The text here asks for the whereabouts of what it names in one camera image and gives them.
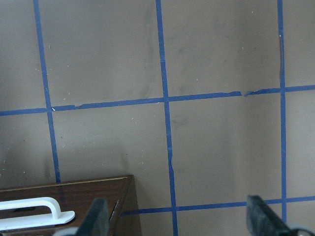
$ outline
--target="grid square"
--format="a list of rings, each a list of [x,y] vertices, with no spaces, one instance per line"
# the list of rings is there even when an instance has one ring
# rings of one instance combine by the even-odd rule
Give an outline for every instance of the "grid square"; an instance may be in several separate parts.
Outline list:
[[[287,86],[314,85],[315,2],[283,1],[285,79]]]
[[[303,225],[315,232],[315,202],[300,202],[287,204],[288,224]]]
[[[278,94],[170,104],[178,206],[281,198]]]
[[[277,2],[163,0],[171,96],[279,87]]]
[[[281,215],[281,205],[270,205],[270,208]],[[179,236],[251,235],[246,228],[246,207],[189,210],[177,214]]]
[[[173,236],[172,213],[140,214],[142,236]]]
[[[0,188],[55,182],[47,114],[0,117]]]
[[[287,196],[315,195],[315,91],[286,94]]]
[[[41,0],[51,102],[162,97],[153,0]]]
[[[32,1],[0,1],[0,22],[0,111],[46,107]]]
[[[62,181],[133,174],[140,208],[170,206],[162,103],[53,115]]]

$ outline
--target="white drawer pull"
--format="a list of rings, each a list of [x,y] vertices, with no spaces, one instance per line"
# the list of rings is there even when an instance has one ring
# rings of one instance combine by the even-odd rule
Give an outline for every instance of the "white drawer pull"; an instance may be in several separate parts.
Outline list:
[[[75,213],[72,210],[61,212],[58,202],[50,197],[0,202],[0,210],[39,206],[49,207],[51,213],[0,219],[0,230],[14,230],[65,224],[72,220],[75,216]]]

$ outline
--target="white handle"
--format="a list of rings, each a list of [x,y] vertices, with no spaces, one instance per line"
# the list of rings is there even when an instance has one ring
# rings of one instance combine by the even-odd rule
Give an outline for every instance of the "white handle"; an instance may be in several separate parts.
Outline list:
[[[0,230],[64,224],[72,220],[75,216],[74,211],[61,212],[58,202],[50,197],[0,202],[0,210],[38,206],[49,207],[51,214],[0,219]]]

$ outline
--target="vertical blue tape strip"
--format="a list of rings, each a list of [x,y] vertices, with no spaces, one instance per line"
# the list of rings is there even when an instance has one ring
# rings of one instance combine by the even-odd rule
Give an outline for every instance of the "vertical blue tape strip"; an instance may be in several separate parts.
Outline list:
[[[177,228],[177,208],[176,208],[176,197],[175,197],[175,179],[174,179],[174,170],[172,167],[173,148],[172,148],[171,120],[170,120],[169,97],[168,97],[167,76],[166,76],[166,64],[165,64],[161,0],[156,0],[156,8],[157,8],[157,31],[158,31],[158,43],[159,43],[159,55],[160,55],[160,62],[161,62],[162,87],[163,87],[164,110],[165,110],[168,171],[169,171],[170,195],[171,195],[172,215],[173,215],[173,235],[177,236],[178,228]]]
[[[283,1],[278,0],[278,27],[281,48],[280,71],[280,108],[281,108],[281,192],[282,192],[282,219],[286,222],[286,125],[285,125],[285,63],[284,63],[284,19]]]
[[[45,62],[44,43],[43,43],[43,35],[41,31],[38,0],[33,0],[33,4],[34,4],[34,15],[35,15],[35,22],[36,22],[41,73],[42,73],[42,78],[43,78],[44,94],[45,94],[46,108],[47,108],[50,141],[51,141],[51,148],[52,148],[53,159],[54,159],[55,176],[56,176],[56,182],[60,183],[61,179],[60,179],[60,171],[59,171],[59,162],[58,162],[58,155],[57,155],[53,115],[52,115],[51,102],[50,102],[49,89],[48,89],[47,68],[46,68],[46,62]]]

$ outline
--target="dark brown wood surface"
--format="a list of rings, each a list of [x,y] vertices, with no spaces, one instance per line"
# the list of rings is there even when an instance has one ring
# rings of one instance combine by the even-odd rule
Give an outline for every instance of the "dark brown wood surface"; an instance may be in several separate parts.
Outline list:
[[[58,201],[61,211],[73,210],[75,219],[63,225],[23,229],[2,232],[4,235],[51,235],[56,230],[66,227],[78,227],[95,198],[106,198],[108,201],[110,235],[118,223],[133,176],[123,176],[88,181],[65,182],[45,186],[32,186],[10,190],[0,190],[0,201],[10,201],[26,198],[52,197]],[[50,213],[47,207],[26,209],[11,209],[0,211],[0,218],[11,218],[34,214]]]

